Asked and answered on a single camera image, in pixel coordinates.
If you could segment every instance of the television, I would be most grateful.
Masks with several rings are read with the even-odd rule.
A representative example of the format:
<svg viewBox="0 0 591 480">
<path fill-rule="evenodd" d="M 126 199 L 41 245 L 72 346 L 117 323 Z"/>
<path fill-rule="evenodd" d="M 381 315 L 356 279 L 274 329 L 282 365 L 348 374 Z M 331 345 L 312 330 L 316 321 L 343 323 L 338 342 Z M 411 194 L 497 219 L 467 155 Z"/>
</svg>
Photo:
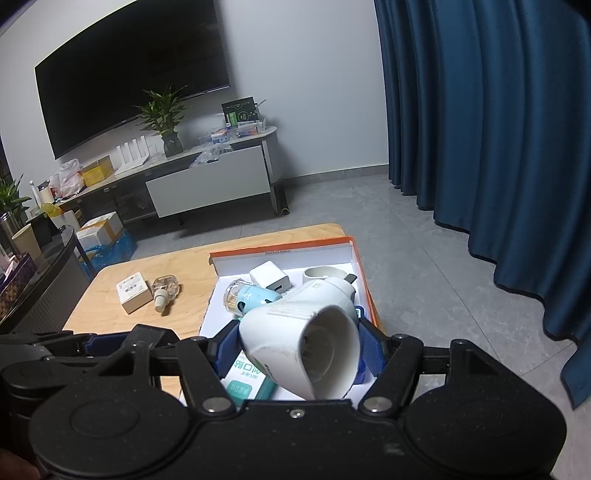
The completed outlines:
<svg viewBox="0 0 591 480">
<path fill-rule="evenodd" d="M 53 153 L 134 119 L 144 90 L 188 98 L 229 86 L 214 0 L 136 0 L 35 67 Z"/>
</svg>

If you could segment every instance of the white plastic bag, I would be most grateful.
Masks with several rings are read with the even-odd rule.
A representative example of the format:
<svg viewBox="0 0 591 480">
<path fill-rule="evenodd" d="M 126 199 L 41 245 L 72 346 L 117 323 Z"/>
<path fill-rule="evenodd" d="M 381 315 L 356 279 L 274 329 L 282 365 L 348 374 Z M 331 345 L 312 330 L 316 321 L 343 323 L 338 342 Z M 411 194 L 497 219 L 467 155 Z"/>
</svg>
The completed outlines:
<svg viewBox="0 0 591 480">
<path fill-rule="evenodd" d="M 222 153 L 228 153 L 232 151 L 232 146 L 227 143 L 214 143 L 212 145 L 208 145 L 203 149 L 201 155 L 197 157 L 197 159 L 189 165 L 189 168 L 197 167 L 202 163 L 211 163 L 212 161 L 217 161 L 220 158 Z"/>
<path fill-rule="evenodd" d="M 80 175 L 82 167 L 77 158 L 60 166 L 55 175 L 49 179 L 49 185 L 56 191 L 60 198 L 66 198 L 81 191 L 84 188 L 84 179 Z"/>
</svg>

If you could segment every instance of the potted plant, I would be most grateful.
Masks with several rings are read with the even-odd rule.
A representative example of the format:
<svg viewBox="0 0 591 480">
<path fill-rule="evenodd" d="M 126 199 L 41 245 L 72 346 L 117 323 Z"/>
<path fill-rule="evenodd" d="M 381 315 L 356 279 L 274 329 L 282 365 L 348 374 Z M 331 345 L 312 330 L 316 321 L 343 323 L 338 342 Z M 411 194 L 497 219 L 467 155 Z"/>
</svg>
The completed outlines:
<svg viewBox="0 0 591 480">
<path fill-rule="evenodd" d="M 164 154 L 167 157 L 172 157 L 183 151 L 183 145 L 174 131 L 174 127 L 184 117 L 181 112 L 185 110 L 185 106 L 178 99 L 178 93 L 183 88 L 173 90 L 171 86 L 168 86 L 163 93 L 144 90 L 151 100 L 146 105 L 137 106 L 141 111 L 139 117 L 143 120 L 142 125 L 145 125 L 142 130 L 156 131 L 162 135 Z"/>
<path fill-rule="evenodd" d="M 20 227 L 22 227 L 21 215 L 28 207 L 23 206 L 24 202 L 31 200 L 30 197 L 19 197 L 18 187 L 21 184 L 21 178 L 18 181 L 11 181 L 7 183 L 5 180 L 0 180 L 0 211 L 1 214 L 11 213 Z"/>
</svg>

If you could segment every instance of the floor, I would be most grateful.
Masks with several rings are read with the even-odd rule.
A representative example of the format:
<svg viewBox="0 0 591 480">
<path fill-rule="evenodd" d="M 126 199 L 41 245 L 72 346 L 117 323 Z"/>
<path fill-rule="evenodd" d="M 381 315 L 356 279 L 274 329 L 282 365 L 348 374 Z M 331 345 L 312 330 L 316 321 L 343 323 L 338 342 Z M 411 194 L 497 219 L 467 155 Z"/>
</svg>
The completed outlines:
<svg viewBox="0 0 591 480">
<path fill-rule="evenodd" d="M 134 258 L 317 223 L 334 222 L 353 235 L 370 292 L 388 334 L 409 333 L 425 345 L 449 346 L 466 338 L 498 358 L 552 400 L 568 424 L 566 445 L 554 468 L 558 480 L 580 480 L 591 471 L 591 401 L 576 411 L 560 382 L 575 351 L 553 342 L 541 328 L 535 299 L 508 293 L 492 282 L 495 266 L 473 258 L 468 235 L 437 226 L 385 175 L 326 181 L 287 190 L 291 213 L 275 217 L 266 197 L 211 206 L 176 218 L 149 219 L 132 227 Z M 442 382 L 423 379 L 420 392 Z"/>
</svg>

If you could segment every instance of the vase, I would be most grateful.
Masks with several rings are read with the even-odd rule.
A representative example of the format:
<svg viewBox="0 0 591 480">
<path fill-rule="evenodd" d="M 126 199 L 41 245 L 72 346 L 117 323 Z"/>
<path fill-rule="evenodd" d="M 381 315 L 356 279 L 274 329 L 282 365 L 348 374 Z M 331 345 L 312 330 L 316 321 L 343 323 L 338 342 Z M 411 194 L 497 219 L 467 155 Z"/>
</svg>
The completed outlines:
<svg viewBox="0 0 591 480">
<path fill-rule="evenodd" d="M 162 136 L 164 142 L 164 155 L 172 157 L 183 152 L 183 144 L 178 139 L 177 133 L 173 130 L 169 134 Z"/>
</svg>

